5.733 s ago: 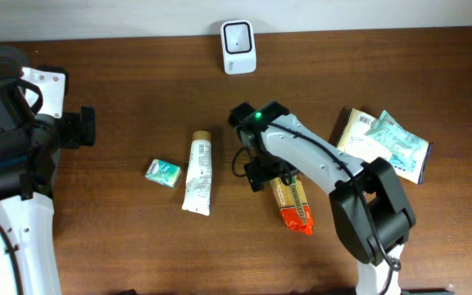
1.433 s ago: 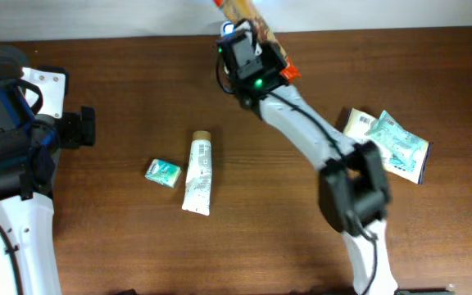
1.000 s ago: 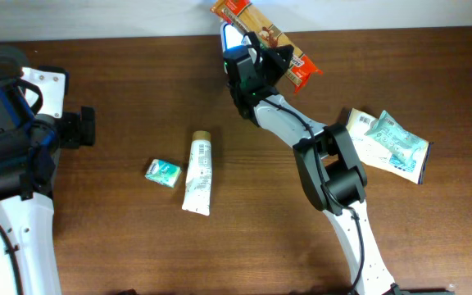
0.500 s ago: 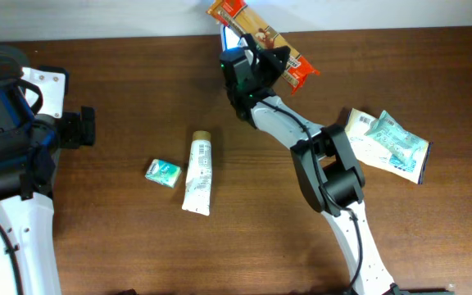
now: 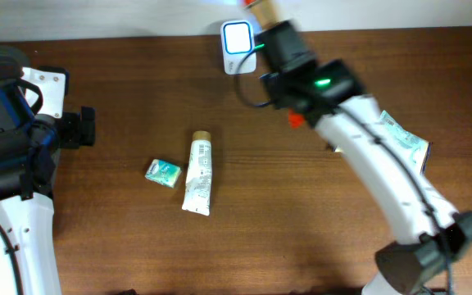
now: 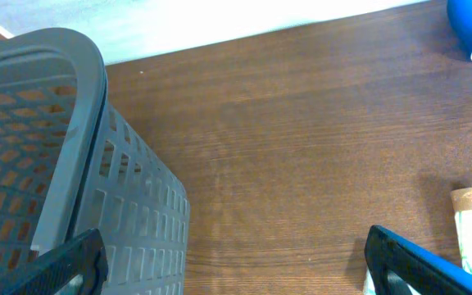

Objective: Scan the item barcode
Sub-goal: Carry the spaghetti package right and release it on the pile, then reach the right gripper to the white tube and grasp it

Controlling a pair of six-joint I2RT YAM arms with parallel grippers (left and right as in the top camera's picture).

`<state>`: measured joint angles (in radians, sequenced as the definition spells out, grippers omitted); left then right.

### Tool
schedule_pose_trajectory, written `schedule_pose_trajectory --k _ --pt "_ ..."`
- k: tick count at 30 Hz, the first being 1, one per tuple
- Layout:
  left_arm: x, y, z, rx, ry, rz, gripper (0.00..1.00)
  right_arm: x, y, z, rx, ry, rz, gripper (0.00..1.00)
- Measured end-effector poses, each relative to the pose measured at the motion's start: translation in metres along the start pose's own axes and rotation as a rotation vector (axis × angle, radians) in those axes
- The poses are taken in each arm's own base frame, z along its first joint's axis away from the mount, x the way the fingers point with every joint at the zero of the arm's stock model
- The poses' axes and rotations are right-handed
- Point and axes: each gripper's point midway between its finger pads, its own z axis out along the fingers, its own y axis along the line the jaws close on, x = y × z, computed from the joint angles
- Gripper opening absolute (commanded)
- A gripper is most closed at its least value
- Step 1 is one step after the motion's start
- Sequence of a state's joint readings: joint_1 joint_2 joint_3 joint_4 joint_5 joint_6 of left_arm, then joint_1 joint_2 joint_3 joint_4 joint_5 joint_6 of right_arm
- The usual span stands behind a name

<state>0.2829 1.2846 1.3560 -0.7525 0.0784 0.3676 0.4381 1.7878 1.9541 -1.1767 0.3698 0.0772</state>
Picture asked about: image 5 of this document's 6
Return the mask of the small teal tissue pack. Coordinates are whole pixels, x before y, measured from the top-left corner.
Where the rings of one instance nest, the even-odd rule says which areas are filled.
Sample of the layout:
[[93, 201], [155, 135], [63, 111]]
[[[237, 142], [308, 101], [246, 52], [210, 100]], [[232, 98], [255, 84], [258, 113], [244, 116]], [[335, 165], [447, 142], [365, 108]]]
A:
[[173, 188], [181, 172], [179, 166], [160, 159], [154, 159], [147, 169], [145, 178], [157, 184]]

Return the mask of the white tube with beige cap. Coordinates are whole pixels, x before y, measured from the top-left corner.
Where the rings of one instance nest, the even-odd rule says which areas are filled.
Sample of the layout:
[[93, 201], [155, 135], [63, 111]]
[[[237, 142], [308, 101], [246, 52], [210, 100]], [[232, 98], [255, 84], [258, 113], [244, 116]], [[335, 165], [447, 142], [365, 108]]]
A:
[[182, 209], [203, 216], [210, 215], [212, 157], [211, 134], [196, 131], [191, 143]]

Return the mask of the red spaghetti packet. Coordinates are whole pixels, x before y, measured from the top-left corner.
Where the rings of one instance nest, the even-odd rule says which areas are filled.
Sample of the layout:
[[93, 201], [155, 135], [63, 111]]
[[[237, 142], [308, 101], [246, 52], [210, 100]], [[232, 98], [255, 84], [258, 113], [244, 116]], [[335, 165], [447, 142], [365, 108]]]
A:
[[[273, 0], [243, 0], [244, 8], [256, 17], [258, 24], [262, 29], [268, 30], [280, 22]], [[292, 109], [288, 110], [288, 123], [292, 129], [302, 126], [305, 119]]]

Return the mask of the yellow white snack bag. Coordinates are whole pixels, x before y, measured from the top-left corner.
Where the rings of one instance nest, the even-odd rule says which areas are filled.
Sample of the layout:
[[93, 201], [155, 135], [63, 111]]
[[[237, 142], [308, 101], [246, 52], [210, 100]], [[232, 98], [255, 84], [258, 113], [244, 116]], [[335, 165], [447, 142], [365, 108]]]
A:
[[427, 162], [429, 160], [430, 152], [431, 152], [432, 143], [427, 142], [424, 147], [424, 150], [419, 149], [417, 152], [413, 152], [410, 156], [410, 159], [417, 171], [420, 172], [421, 175], [425, 175], [425, 171], [427, 168]]

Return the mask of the teal wet wipes pack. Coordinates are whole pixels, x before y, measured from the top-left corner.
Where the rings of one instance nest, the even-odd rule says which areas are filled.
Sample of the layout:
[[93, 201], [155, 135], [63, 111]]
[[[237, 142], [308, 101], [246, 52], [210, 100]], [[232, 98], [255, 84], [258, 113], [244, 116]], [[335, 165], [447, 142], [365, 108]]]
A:
[[380, 114], [384, 128], [391, 134], [392, 138], [399, 144], [402, 154], [413, 165], [410, 156], [419, 149], [424, 150], [428, 141], [422, 139], [413, 133], [403, 129], [388, 112], [382, 111]]

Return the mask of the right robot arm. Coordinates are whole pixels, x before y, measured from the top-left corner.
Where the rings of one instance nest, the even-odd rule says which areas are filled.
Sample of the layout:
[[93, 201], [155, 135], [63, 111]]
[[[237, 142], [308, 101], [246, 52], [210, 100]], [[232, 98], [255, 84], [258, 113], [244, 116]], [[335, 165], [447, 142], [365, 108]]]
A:
[[458, 211], [402, 153], [374, 96], [340, 59], [321, 65], [289, 21], [258, 34], [270, 71], [261, 80], [276, 108], [289, 108], [343, 157], [368, 188], [394, 242], [378, 250], [364, 294], [429, 294], [472, 246], [472, 211]]

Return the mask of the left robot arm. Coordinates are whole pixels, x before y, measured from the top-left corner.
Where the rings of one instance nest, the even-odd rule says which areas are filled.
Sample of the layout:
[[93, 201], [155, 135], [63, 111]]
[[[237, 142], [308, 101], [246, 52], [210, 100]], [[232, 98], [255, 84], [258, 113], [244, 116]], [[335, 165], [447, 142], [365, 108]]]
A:
[[95, 110], [63, 109], [63, 68], [0, 75], [0, 293], [59, 294], [53, 183], [63, 149], [92, 147]]

